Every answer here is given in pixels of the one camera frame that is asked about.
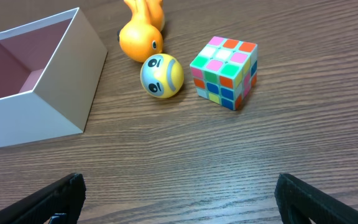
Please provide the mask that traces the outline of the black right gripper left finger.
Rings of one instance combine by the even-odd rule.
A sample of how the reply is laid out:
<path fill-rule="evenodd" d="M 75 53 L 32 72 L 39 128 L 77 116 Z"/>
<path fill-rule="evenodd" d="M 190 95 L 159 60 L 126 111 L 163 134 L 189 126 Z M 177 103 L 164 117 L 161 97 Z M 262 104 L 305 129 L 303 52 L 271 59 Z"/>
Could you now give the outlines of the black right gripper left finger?
<path fill-rule="evenodd" d="M 85 199 L 83 175 L 71 173 L 0 210 L 0 223 L 76 224 Z"/>

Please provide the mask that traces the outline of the white box pink interior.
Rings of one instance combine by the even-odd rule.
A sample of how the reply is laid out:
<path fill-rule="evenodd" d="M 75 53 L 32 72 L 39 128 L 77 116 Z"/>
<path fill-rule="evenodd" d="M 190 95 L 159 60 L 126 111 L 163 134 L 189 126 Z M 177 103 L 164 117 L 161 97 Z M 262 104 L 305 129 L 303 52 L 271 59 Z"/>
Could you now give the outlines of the white box pink interior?
<path fill-rule="evenodd" d="M 79 8 L 0 32 L 0 147 L 82 133 L 107 52 Z"/>

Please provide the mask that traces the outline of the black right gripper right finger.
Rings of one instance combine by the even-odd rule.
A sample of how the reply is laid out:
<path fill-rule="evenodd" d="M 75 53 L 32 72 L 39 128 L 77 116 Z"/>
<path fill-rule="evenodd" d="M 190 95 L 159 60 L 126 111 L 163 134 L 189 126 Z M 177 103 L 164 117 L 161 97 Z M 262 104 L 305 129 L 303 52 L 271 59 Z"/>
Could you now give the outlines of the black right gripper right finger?
<path fill-rule="evenodd" d="M 278 176 L 275 199 L 285 224 L 355 224 L 358 211 L 291 174 Z"/>

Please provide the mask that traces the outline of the orange rubber duck toy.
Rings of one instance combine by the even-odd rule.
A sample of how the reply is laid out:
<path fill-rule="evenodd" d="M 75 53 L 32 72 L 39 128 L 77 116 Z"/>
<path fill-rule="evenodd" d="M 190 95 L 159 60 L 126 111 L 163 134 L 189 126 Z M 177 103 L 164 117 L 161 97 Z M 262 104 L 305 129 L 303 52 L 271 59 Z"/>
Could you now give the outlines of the orange rubber duck toy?
<path fill-rule="evenodd" d="M 165 26 L 163 0 L 124 0 L 132 13 L 130 21 L 118 32 L 122 51 L 137 62 L 163 51 Z"/>

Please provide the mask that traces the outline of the pastel rubiks cube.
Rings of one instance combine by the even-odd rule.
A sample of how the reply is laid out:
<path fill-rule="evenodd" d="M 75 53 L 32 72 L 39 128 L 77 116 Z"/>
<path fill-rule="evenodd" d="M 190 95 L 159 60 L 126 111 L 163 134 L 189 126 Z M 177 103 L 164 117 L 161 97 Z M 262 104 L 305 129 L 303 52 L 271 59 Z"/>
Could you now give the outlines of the pastel rubiks cube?
<path fill-rule="evenodd" d="M 214 36 L 190 63 L 196 92 L 238 110 L 257 82 L 258 45 Z"/>

